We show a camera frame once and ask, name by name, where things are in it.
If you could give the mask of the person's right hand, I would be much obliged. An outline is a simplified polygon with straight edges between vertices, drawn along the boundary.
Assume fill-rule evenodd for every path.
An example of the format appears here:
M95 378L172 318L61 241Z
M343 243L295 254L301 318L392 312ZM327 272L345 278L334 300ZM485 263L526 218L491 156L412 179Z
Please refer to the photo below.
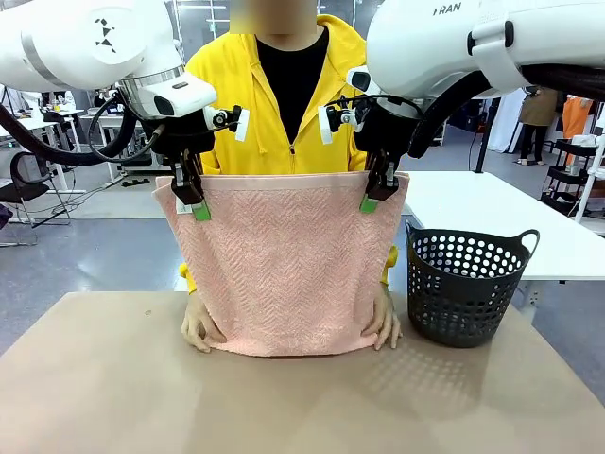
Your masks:
M206 354L211 352L209 342L227 341L196 291L188 295L181 333L189 345Z

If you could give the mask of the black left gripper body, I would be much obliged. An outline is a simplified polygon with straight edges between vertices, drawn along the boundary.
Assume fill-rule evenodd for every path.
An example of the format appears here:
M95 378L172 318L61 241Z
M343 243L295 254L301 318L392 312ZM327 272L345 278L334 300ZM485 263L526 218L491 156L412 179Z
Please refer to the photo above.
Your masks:
M215 136L206 125L203 111L150 121L151 132L161 126L164 127L162 134L152 149L168 159L178 161L185 150L201 154L214 149Z

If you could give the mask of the person's left hand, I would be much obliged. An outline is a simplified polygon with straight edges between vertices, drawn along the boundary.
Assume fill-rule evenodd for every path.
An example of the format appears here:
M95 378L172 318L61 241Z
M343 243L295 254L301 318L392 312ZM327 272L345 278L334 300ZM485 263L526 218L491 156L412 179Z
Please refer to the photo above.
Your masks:
M372 319L361 335L363 337L376 336L373 343L375 351L379 351L385 345L395 349L398 340L403 337L400 319L389 288L385 284L379 286L374 296Z

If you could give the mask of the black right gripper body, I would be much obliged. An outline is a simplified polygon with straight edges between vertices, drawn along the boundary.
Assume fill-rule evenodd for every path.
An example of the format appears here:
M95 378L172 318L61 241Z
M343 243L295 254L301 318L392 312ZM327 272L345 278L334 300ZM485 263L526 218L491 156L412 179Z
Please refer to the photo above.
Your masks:
M407 154L412 133L419 120L393 114L379 105L366 114L360 132L354 133L357 150L370 154L384 151L393 159Z

